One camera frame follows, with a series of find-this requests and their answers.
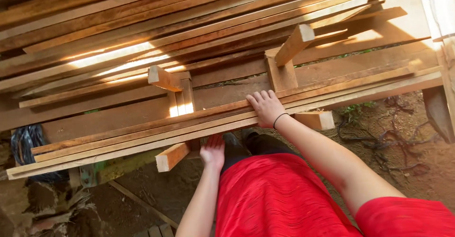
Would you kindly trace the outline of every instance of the foot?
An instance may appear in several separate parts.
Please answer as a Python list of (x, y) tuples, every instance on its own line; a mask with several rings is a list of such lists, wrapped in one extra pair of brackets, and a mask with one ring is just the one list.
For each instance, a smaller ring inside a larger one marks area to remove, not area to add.
[(223, 140), (226, 142), (227, 146), (242, 147), (242, 144), (240, 143), (240, 141), (237, 139), (237, 137), (232, 132), (223, 134)]
[(248, 136), (252, 133), (256, 133), (253, 128), (242, 129), (242, 140), (245, 142)]

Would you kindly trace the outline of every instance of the wooden rack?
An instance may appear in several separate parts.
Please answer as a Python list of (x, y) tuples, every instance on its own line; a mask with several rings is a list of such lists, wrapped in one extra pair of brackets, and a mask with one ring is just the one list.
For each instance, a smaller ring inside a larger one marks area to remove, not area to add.
[(455, 142), (453, 0), (0, 2), (0, 130), (42, 123), (50, 142), (10, 179), (167, 146), (171, 170), (192, 140), (255, 125), (244, 97), (268, 89), (315, 129), (334, 127), (327, 110), (422, 89)]

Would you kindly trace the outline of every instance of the dirt ground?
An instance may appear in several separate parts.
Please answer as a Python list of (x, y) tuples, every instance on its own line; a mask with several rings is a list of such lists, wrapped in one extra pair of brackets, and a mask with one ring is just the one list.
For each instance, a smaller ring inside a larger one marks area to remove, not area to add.
[[(401, 95), (397, 104), (394, 104), (393, 100), (388, 102), (378, 100), (371, 107), (361, 106), (360, 108), (360, 113), (351, 114), (353, 122), (341, 128), (343, 137), (372, 135), (381, 144), (385, 141), (397, 140), (391, 135), (385, 136), (381, 141), (377, 139), (384, 131), (393, 129), (392, 121), (394, 121), (397, 133), (403, 137), (402, 141), (408, 141), (413, 136), (416, 126), (428, 121), (421, 92)], [(336, 125), (349, 115), (344, 113), (345, 110), (346, 108), (340, 108), (334, 111)], [(271, 129), (258, 128), (257, 131), (286, 141)], [(409, 149), (407, 152), (403, 152), (400, 144), (373, 150), (364, 144), (366, 141), (341, 139), (337, 135), (337, 129), (324, 131), (323, 134), (356, 153), (368, 166), (407, 197), (441, 201), (455, 212), (455, 185), (453, 185), (455, 145), (447, 145), (436, 136), (435, 142), (416, 145), (411, 142), (408, 142), (409, 145), (404, 145), (402, 142), (403, 147)], [(433, 128), (425, 124), (414, 140), (425, 141), (434, 135)], [(118, 178), (117, 181), (174, 221), (179, 222), (196, 189), (202, 168), (200, 159), (192, 159), (180, 162), (170, 172), (158, 173), (156, 164), (152, 163)], [(320, 177), (335, 201), (353, 221), (340, 195), (328, 181)], [(41, 185), (31, 185), (28, 188), (30, 204), (28, 211), (37, 210), (37, 208), (42, 210), (43, 207), (50, 206), (53, 199), (49, 197), (54, 196), (48, 192), (48, 187), (43, 189)], [(55, 236), (132, 236), (152, 225), (163, 223), (152, 212), (148, 212), (108, 184), (89, 188), (87, 192), (91, 195), (89, 202), (96, 208), (80, 210), (71, 217), (66, 234), (55, 234)], [(11, 235), (13, 230), (11, 227), (6, 227), (11, 225), (6, 217), (8, 211), (3, 209), (3, 205), (1, 208), (0, 228), (3, 230), (0, 231), (0, 236)]]

